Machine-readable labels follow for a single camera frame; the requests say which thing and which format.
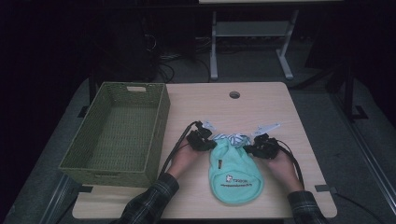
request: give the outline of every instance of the plaid sleeve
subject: plaid sleeve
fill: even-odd
[[[175,178],[161,175],[148,190],[128,202],[117,224],[152,224],[160,220],[163,210],[178,190]]]
[[[290,193],[288,200],[297,224],[329,223],[320,212],[317,201],[311,192],[303,190]]]

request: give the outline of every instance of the shirt cuff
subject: shirt cuff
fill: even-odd
[[[320,212],[317,201],[310,191],[301,190],[292,192],[288,195],[288,200],[294,216],[312,212]]]
[[[154,188],[157,187],[159,191],[166,191],[170,197],[173,197],[179,189],[177,180],[168,173],[163,173],[158,177],[158,180],[154,184]]]

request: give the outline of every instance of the hand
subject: hand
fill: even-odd
[[[166,171],[169,175],[178,179],[201,155],[205,154],[204,151],[196,151],[188,145],[188,141],[184,139],[180,146],[181,149],[175,154],[172,159],[172,164]]]
[[[294,165],[286,153],[279,150],[273,160],[264,160],[274,177],[286,188],[288,193],[304,190],[297,178]]]

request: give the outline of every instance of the hole in table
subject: hole in table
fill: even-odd
[[[230,91],[230,97],[233,99],[238,99],[241,96],[241,94],[237,91]]]

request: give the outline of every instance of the person's arm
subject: person's arm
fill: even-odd
[[[264,160],[274,177],[284,186],[297,224],[329,223],[317,205],[313,194],[304,190],[289,157],[279,151],[273,160]]]
[[[126,223],[157,223],[166,205],[178,190],[177,179],[204,152],[195,151],[183,140],[181,148],[172,159],[169,169],[144,193],[136,196],[125,206],[119,220],[112,224]]]

